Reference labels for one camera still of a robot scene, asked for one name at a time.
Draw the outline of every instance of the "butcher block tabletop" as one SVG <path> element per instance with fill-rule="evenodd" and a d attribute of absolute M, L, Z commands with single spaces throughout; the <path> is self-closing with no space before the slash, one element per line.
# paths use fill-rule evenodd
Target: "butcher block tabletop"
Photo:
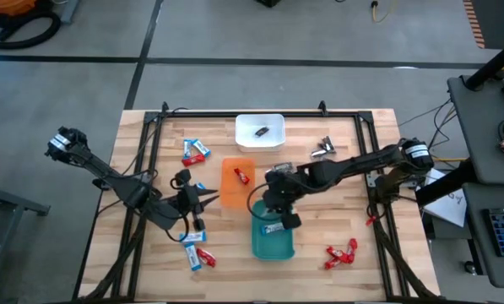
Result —
<path fill-rule="evenodd" d="M 380 147 L 396 144 L 400 135 L 394 110 L 369 111 L 373 113 Z M 117 171 L 126 170 L 137 153 L 144 113 L 124 111 L 122 114 L 111 157 L 111 166 Z M 369 138 L 365 124 L 363 128 L 365 137 Z M 170 179 L 184 169 L 181 159 L 185 138 L 199 138 L 212 151 L 206 162 L 189 167 L 191 183 L 201 182 L 208 189 L 220 189 L 223 159 L 253 158 L 256 185 L 259 185 L 264 182 L 265 171 L 273 165 L 291 161 L 298 166 L 311 162 L 310 153 L 327 135 L 337 151 L 330 159 L 344 160 L 360 155 L 352 118 L 286 117 L 285 145 L 280 152 L 268 153 L 242 153 L 238 149 L 235 118 L 167 118 L 161 131 L 156 163 L 159 175 L 154 186 L 164 197 L 176 194 L 170 187 Z M 144 169 L 148 165 L 149 145 Z M 369 142 L 367 150 L 371 151 Z M 403 190 L 403 194 L 413 196 L 409 190 Z M 113 192 L 105 192 L 100 209 L 116 200 Z M 372 227 L 366 226 L 367 205 L 363 176 L 344 179 L 324 193 L 299 199 L 295 208 L 302 226 L 293 230 L 295 256 L 287 261 L 261 261 L 252 253 L 252 217 L 246 209 L 223 207 L 218 199 L 203 213 L 208 240 L 197 244 L 216 257 L 216 266 L 204 265 L 195 272 L 190 270 L 183 245 L 171 241 L 163 230 L 148 223 L 136 301 L 384 300 L 376 241 Z M 393 212 L 405 260 L 427 288 L 439 294 L 417 204 L 400 199 L 393 204 Z M 96 219 L 79 296 L 91 292 L 116 260 L 125 213 L 125 207 L 117 204 Z M 183 231 L 184 225 L 179 220 L 171 234 L 178 236 Z M 324 263 L 330 259 L 325 249 L 333 246 L 345 250 L 350 238 L 358 241 L 354 263 L 325 270 Z M 131 261 L 129 258 L 124 271 L 123 295 Z M 399 290 L 392 259 L 389 259 L 389 268 L 394 290 Z"/>

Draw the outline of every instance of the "concrete floor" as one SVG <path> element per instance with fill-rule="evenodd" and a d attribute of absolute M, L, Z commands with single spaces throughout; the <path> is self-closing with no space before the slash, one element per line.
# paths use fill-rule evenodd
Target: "concrete floor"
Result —
<path fill-rule="evenodd" d="M 52 40 L 0 54 L 138 57 L 155 3 L 83 0 L 75 23 Z M 29 25 L 18 37 L 43 25 Z M 171 108 L 312 108 L 325 100 L 331 108 L 394 108 L 399 122 L 439 106 L 448 99 L 447 79 L 474 71 L 441 67 L 496 54 L 475 45 L 462 0 L 400 0 L 382 24 L 372 24 L 368 2 L 353 0 L 284 0 L 274 9 L 252 0 L 165 0 L 146 51 L 173 58 L 437 62 L 431 69 L 146 64 L 133 103 L 133 109 L 159 109 L 163 101 Z M 135 63 L 0 62 L 0 188 L 52 206 L 46 218 L 22 220 L 0 300 L 72 296 L 100 193 L 86 171 L 47 159 L 46 142 L 62 125 L 77 127 L 109 160 L 135 69 Z M 402 126 L 402 135 L 430 140 L 432 117 Z M 467 156 L 458 122 L 444 131 L 451 141 L 435 155 Z M 431 253 L 444 296 L 504 302 L 504 290 L 486 277 L 453 267 L 469 254 L 464 243 L 434 241 Z"/>

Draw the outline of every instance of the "orange tray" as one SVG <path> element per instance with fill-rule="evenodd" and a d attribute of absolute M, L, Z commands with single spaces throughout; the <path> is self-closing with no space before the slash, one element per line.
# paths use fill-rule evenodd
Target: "orange tray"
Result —
<path fill-rule="evenodd" d="M 239 168 L 248 176 L 250 182 L 245 185 L 235 173 Z M 248 194 L 255 188 L 255 160 L 251 158 L 226 158 L 221 164 L 221 189 L 219 198 L 224 207 L 245 208 Z"/>

